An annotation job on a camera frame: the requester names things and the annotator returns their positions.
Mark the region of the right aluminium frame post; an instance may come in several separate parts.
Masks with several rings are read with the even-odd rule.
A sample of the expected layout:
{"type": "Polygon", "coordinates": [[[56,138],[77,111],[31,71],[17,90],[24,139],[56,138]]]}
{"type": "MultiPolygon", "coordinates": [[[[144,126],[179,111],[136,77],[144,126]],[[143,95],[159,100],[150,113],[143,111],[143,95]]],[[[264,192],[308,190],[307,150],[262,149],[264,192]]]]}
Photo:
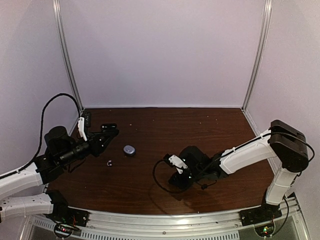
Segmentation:
{"type": "Polygon", "coordinates": [[[264,49],[266,46],[269,29],[270,29],[270,22],[272,18],[272,6],[273,1],[272,0],[265,0],[264,1],[264,9],[263,9],[263,15],[262,15],[262,22],[261,22],[261,28],[260,28],[260,34],[258,39],[258,45],[256,50],[255,59],[253,62],[253,67],[250,75],[250,80],[248,84],[248,88],[245,94],[245,98],[242,104],[242,111],[245,112],[248,108],[250,99],[252,97],[255,83],[258,77],[259,69],[261,66],[262,58],[264,49]]]}

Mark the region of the right circuit board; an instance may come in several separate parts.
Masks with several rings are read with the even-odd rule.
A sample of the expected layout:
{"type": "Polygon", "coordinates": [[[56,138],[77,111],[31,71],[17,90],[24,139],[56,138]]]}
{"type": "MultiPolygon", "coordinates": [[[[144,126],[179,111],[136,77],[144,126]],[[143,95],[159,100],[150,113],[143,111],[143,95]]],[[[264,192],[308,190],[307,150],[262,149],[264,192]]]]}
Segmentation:
{"type": "Polygon", "coordinates": [[[275,231],[275,225],[273,223],[257,225],[254,227],[255,233],[261,238],[267,238],[275,231]]]}

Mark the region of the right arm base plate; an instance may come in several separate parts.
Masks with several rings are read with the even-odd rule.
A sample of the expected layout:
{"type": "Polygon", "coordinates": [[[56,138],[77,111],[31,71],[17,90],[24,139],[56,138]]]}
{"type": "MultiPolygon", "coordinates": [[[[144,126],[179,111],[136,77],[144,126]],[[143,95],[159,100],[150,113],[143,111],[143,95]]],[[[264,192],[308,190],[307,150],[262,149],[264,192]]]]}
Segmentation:
{"type": "Polygon", "coordinates": [[[262,209],[261,207],[241,210],[239,217],[242,226],[256,225],[282,216],[281,210],[262,209]]]}

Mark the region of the blue oval case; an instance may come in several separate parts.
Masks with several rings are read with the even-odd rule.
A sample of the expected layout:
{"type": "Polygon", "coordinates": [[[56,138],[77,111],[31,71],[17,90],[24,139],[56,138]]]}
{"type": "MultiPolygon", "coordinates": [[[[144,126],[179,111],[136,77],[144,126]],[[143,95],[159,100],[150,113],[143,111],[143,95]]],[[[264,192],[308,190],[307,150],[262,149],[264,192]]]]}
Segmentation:
{"type": "Polygon", "coordinates": [[[126,156],[133,157],[136,154],[136,149],[132,145],[125,145],[123,152],[126,156]]]}

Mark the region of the circuit board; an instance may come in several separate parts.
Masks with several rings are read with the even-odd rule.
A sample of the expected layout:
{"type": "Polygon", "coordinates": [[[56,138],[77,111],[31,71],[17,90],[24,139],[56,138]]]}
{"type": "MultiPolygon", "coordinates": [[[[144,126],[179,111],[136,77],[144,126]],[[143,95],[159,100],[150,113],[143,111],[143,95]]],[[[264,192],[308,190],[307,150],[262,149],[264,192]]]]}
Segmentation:
{"type": "Polygon", "coordinates": [[[61,223],[56,223],[54,228],[53,228],[53,233],[58,237],[58,238],[67,238],[72,235],[74,230],[70,228],[69,226],[61,223]]]}
{"type": "Polygon", "coordinates": [[[275,225],[273,223],[257,225],[254,227],[255,233],[261,238],[267,238],[275,231],[275,225]]]}

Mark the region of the black wireless earbud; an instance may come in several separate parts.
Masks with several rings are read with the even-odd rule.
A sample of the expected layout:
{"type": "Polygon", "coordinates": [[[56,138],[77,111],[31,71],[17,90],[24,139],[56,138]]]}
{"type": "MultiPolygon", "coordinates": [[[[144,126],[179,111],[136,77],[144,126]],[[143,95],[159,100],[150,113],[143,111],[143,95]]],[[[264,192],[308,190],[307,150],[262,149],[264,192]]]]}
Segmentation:
{"type": "Polygon", "coordinates": [[[202,190],[205,190],[205,189],[207,189],[207,188],[208,188],[208,185],[207,185],[207,184],[202,184],[202,185],[201,185],[201,189],[202,189],[202,190]]]}

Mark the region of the black earbud charging case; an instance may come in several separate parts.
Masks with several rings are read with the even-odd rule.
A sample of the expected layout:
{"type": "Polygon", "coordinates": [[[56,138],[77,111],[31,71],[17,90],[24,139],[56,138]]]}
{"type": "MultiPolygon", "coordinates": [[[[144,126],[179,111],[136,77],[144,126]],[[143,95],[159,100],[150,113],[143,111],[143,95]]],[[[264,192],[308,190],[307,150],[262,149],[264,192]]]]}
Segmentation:
{"type": "Polygon", "coordinates": [[[111,131],[117,129],[117,124],[116,123],[103,123],[100,126],[100,129],[102,131],[111,131]]]}

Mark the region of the front aluminium rail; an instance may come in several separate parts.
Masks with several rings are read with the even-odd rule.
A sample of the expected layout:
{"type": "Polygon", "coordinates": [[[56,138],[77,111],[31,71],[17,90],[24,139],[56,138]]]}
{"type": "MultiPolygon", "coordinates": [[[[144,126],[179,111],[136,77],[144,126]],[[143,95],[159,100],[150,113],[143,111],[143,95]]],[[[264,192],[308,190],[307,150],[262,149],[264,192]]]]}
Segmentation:
{"type": "Polygon", "coordinates": [[[207,213],[143,215],[90,210],[85,227],[71,240],[260,240],[258,231],[274,224],[273,240],[309,240],[295,196],[280,204],[282,216],[243,225],[240,209],[207,213]]]}

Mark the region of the left circuit board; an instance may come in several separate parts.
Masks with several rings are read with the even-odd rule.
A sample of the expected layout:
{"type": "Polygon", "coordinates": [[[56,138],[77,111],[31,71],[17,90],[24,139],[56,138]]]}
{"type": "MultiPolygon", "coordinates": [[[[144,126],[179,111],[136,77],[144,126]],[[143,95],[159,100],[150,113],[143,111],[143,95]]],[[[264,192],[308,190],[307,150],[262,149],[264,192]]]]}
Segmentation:
{"type": "Polygon", "coordinates": [[[58,237],[58,238],[67,238],[72,235],[74,230],[70,228],[69,226],[61,223],[56,223],[54,228],[53,228],[53,233],[58,237]]]}

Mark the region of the aluminium frame post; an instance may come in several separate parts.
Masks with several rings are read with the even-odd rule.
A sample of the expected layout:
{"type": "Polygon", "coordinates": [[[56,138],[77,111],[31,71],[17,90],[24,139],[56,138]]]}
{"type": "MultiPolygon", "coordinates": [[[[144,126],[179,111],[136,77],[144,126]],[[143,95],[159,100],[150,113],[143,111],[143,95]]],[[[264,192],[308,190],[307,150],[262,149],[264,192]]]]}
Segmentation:
{"type": "Polygon", "coordinates": [[[75,75],[74,71],[72,68],[72,63],[71,63],[71,58],[69,55],[68,51],[68,46],[67,46],[67,40],[66,40],[66,34],[64,31],[64,25],[63,25],[63,18],[62,18],[62,12],[61,12],[61,3],[59,0],[53,0],[52,1],[53,5],[53,14],[55,18],[55,24],[57,28],[57,34],[60,42],[60,48],[61,48],[61,53],[62,53],[62,60],[65,66],[67,78],[71,87],[71,92],[80,108],[82,111],[84,109],[81,97],[79,94],[79,90],[76,84],[75,80],[75,75]]]}
{"type": "Polygon", "coordinates": [[[263,9],[263,15],[262,15],[262,22],[261,22],[261,28],[260,28],[260,34],[258,39],[258,45],[256,50],[255,59],[253,62],[253,67],[250,75],[250,80],[248,84],[248,88],[245,94],[245,98],[242,104],[242,111],[245,112],[248,108],[250,99],[252,97],[255,83],[258,77],[259,69],[261,66],[262,58],[264,49],[266,46],[269,29],[270,29],[270,22],[272,18],[272,6],[273,1],[272,0],[265,0],[264,1],[264,9],[263,9]]]}

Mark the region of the left aluminium frame post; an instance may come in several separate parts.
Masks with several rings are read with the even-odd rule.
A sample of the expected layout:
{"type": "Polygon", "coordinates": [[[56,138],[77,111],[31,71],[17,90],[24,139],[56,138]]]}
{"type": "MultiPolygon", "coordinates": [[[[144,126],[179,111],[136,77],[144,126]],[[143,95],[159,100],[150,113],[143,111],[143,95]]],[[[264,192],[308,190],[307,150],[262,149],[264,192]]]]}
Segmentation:
{"type": "Polygon", "coordinates": [[[55,24],[57,28],[57,34],[60,42],[60,48],[61,48],[61,53],[62,53],[62,60],[65,66],[67,78],[71,87],[71,92],[80,108],[82,111],[84,109],[81,97],[79,94],[79,90],[76,84],[75,80],[75,75],[74,71],[72,68],[72,63],[71,63],[71,58],[69,55],[68,51],[68,46],[67,46],[67,40],[66,40],[66,34],[64,31],[64,25],[63,25],[63,18],[62,18],[62,12],[61,12],[61,3],[59,0],[53,0],[52,1],[53,5],[53,14],[55,18],[55,24]]]}

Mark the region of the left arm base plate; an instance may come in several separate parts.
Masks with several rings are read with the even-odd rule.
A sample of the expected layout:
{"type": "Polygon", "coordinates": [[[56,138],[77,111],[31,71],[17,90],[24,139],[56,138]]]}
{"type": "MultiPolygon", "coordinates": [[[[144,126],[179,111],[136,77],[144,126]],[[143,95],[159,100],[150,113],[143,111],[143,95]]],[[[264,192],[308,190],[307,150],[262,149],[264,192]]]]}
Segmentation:
{"type": "Polygon", "coordinates": [[[52,221],[65,223],[77,227],[86,227],[89,219],[89,212],[68,206],[55,206],[53,212],[45,214],[52,221]]]}

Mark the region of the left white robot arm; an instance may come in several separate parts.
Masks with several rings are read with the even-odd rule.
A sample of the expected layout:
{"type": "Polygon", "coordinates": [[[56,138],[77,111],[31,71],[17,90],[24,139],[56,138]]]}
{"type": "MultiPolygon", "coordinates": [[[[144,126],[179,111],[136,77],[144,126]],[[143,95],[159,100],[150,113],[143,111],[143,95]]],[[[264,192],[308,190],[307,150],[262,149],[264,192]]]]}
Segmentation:
{"type": "Polygon", "coordinates": [[[37,156],[27,167],[1,175],[0,220],[43,214],[55,221],[69,221],[72,211],[57,190],[23,197],[14,194],[53,182],[72,163],[89,155],[98,157],[118,134],[115,123],[103,124],[99,132],[89,132],[79,140],[69,136],[63,126],[52,128],[44,136],[46,150],[43,155],[37,156]]]}

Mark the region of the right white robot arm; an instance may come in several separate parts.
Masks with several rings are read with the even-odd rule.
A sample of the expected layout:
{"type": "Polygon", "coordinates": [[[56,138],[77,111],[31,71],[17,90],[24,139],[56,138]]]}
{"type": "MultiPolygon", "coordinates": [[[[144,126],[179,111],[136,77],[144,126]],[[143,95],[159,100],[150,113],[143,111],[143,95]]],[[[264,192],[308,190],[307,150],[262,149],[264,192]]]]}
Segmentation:
{"type": "Polygon", "coordinates": [[[256,210],[259,220],[268,220],[275,212],[296,177],[309,165],[310,146],[305,135],[281,120],[273,120],[270,128],[239,146],[209,157],[196,146],[184,148],[179,155],[168,154],[165,162],[176,169],[168,183],[181,191],[202,179],[217,181],[262,160],[278,158],[281,166],[267,188],[264,204],[256,210]]]}

